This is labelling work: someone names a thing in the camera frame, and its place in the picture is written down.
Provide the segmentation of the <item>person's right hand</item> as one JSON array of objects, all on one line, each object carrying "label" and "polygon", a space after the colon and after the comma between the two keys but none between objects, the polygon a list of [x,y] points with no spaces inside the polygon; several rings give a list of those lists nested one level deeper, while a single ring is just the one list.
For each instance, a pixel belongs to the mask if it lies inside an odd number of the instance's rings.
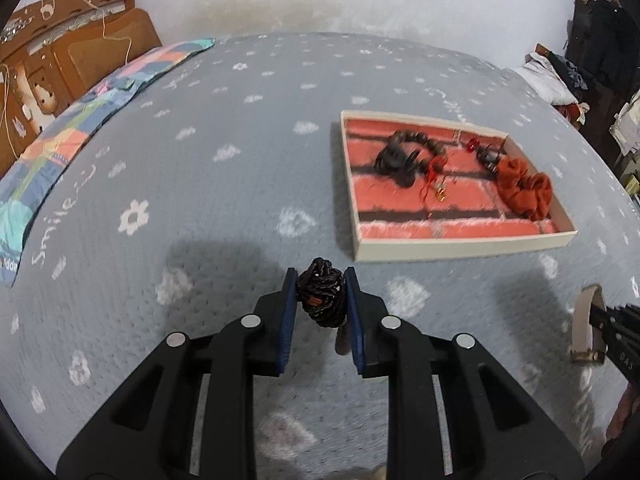
[{"label": "person's right hand", "polygon": [[617,439],[626,427],[627,420],[638,411],[640,404],[639,393],[633,385],[629,384],[618,402],[616,411],[606,428],[606,440]]}]

